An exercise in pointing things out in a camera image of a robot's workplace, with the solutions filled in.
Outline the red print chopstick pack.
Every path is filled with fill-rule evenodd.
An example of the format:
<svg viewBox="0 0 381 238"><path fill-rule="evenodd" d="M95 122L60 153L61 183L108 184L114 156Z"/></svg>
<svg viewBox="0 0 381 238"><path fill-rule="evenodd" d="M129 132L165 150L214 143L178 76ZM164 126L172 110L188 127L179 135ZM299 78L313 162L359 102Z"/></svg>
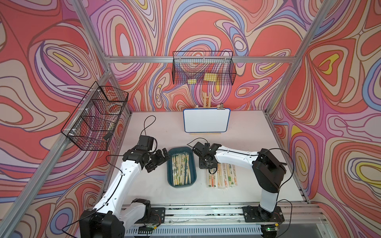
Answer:
<svg viewBox="0 0 381 238"><path fill-rule="evenodd" d="M232 171L233 171L233 184L234 186L237 185L237 173L236 173L236 166L235 165L232 165Z"/></svg>

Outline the teal storage box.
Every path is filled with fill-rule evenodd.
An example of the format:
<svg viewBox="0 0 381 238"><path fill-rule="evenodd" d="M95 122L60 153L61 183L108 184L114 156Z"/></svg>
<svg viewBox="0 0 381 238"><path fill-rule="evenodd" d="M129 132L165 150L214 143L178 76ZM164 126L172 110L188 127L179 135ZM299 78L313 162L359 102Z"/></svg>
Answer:
<svg viewBox="0 0 381 238"><path fill-rule="evenodd" d="M189 147L169 150L167 161L167 181L174 188L189 187L196 182L196 167L193 151Z"/></svg>

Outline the green label chopstick pack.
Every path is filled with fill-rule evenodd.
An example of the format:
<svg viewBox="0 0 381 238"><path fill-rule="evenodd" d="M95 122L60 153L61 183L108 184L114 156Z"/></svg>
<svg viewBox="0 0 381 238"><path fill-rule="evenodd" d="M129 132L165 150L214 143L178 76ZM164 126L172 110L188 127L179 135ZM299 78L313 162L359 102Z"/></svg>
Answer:
<svg viewBox="0 0 381 238"><path fill-rule="evenodd" d="M231 181L231 173L230 173L230 165L229 164L226 164L226 171L227 171L227 181L228 181L228 186L230 187L231 184L232 184L232 181Z"/></svg>

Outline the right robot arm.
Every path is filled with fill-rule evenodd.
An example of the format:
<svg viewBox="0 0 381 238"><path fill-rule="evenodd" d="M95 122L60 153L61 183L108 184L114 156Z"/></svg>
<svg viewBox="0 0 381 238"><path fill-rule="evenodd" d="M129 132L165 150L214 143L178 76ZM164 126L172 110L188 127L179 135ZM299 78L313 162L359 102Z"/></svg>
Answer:
<svg viewBox="0 0 381 238"><path fill-rule="evenodd" d="M192 151L199 158L200 169L212 171L218 169L218 164L231 164L253 170L262 188L258 211L266 215L274 212L286 168L269 149L246 152L221 144L209 145L198 142L192 147Z"/></svg>

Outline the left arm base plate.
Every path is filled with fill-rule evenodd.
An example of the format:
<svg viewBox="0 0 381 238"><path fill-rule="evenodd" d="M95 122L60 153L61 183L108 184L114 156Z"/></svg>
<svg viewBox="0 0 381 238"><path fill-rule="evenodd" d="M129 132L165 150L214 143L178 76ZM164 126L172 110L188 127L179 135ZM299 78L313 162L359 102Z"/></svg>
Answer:
<svg viewBox="0 0 381 238"><path fill-rule="evenodd" d="M143 218L135 222L135 224L162 224L165 222L165 207L152 207L148 210Z"/></svg>

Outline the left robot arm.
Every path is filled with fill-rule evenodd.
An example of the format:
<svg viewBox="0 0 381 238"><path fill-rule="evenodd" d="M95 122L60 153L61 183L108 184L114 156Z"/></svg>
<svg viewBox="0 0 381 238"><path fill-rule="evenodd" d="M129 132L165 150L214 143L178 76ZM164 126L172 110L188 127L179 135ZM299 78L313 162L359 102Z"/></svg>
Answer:
<svg viewBox="0 0 381 238"><path fill-rule="evenodd" d="M125 198L134 179L142 170L154 171L170 159L166 148L155 149L155 138L141 135L136 146L122 156L118 175L101 200L91 211L84 211L79 218L82 238L123 238L126 230L135 224L145 224L152 231L165 218L165 208L152 208L147 199L136 198L123 210Z"/></svg>

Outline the panda print chopstick pack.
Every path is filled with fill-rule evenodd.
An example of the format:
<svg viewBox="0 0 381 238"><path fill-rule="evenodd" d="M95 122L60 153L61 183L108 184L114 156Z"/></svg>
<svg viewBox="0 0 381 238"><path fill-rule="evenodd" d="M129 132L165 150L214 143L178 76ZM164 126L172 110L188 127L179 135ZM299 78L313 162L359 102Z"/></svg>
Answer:
<svg viewBox="0 0 381 238"><path fill-rule="evenodd" d="M231 184L231 186L230 187L233 187L234 186L234 184L233 184L233 171L232 171L232 165L230 164L230 173L231 173L231 181L232 181L232 184Z"/></svg>

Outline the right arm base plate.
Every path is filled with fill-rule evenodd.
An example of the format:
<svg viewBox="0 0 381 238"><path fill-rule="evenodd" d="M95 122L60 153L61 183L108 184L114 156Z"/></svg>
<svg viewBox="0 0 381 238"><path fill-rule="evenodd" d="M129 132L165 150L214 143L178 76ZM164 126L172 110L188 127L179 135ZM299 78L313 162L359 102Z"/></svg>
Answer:
<svg viewBox="0 0 381 238"><path fill-rule="evenodd" d="M283 223L285 221L282 210L276 206L273 212L268 212L260 206L242 207L243 216L246 223Z"/></svg>

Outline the red green chopstick pack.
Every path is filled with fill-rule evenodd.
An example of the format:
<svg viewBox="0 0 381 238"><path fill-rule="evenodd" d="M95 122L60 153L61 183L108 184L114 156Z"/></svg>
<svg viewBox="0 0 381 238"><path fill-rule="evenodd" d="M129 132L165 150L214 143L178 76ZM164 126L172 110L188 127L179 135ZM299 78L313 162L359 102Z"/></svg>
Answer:
<svg viewBox="0 0 381 238"><path fill-rule="evenodd" d="M222 169L222 164L218 164L218 168L217 168L217 178L218 178L218 188L222 189L225 187L225 184L224 184L224 174L223 174L223 169Z"/></svg>

